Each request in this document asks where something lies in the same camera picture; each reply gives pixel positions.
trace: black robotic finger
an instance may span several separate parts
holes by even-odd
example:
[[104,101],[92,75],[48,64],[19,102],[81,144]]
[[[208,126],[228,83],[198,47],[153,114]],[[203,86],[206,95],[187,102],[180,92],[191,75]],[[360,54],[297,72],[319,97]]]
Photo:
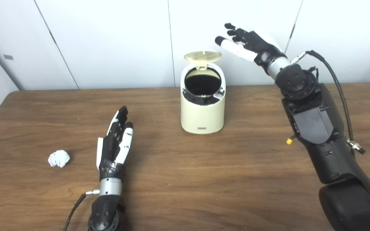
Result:
[[126,106],[123,106],[119,109],[119,113],[116,116],[119,123],[121,124],[122,130],[124,129],[124,124],[128,120],[128,108]]
[[225,23],[225,28],[226,29],[229,29],[229,30],[233,30],[233,29],[235,29],[235,26],[234,25],[232,25],[232,24],[230,24],[230,23]]

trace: wooden table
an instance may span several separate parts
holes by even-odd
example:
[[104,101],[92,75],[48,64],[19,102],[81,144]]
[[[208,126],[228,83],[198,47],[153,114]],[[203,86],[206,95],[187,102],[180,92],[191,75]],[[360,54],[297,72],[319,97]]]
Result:
[[[343,89],[370,177],[370,83]],[[305,148],[285,144],[280,98],[274,85],[229,87],[223,129],[194,135],[181,128],[178,88],[14,92],[0,107],[0,231],[62,230],[79,196],[99,187],[97,137],[122,105],[135,130],[122,192],[129,230],[333,230]],[[60,149],[71,160],[50,167]],[[95,198],[69,231],[87,230]]]

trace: robotic hand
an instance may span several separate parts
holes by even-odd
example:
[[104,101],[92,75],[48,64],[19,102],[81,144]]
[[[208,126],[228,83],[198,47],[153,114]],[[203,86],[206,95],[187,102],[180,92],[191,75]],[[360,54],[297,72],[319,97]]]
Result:
[[125,230],[125,204],[121,197],[125,177],[124,162],[131,146],[133,125],[128,110],[119,109],[109,125],[107,136],[98,138],[97,168],[100,171],[99,197],[92,203],[89,231]]
[[332,227],[336,231],[370,231],[370,179],[353,154],[353,150],[362,154],[365,151],[352,141],[351,132],[350,139],[345,138],[344,123],[326,86],[296,63],[310,54],[326,65],[336,83],[329,64],[314,51],[304,52],[290,62],[256,32],[230,23],[225,28],[234,42],[223,37],[217,37],[215,42],[263,67],[280,88],[282,105],[295,134],[292,138],[305,146],[320,181],[327,184],[320,189],[319,198]]

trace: robot finger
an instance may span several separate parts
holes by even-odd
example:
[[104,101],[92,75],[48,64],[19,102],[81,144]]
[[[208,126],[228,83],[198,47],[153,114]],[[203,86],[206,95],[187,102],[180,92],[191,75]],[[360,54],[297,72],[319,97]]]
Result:
[[131,148],[132,135],[134,133],[134,126],[131,122],[125,124],[125,131],[122,136],[122,141],[119,144],[119,153],[115,158],[115,163],[123,164],[128,156],[129,149]]
[[121,127],[124,126],[125,122],[127,121],[128,117],[128,109],[126,106],[121,107],[118,111],[116,111],[115,115],[112,117],[110,121],[109,128],[107,130],[107,134],[110,132],[112,124],[118,122]]

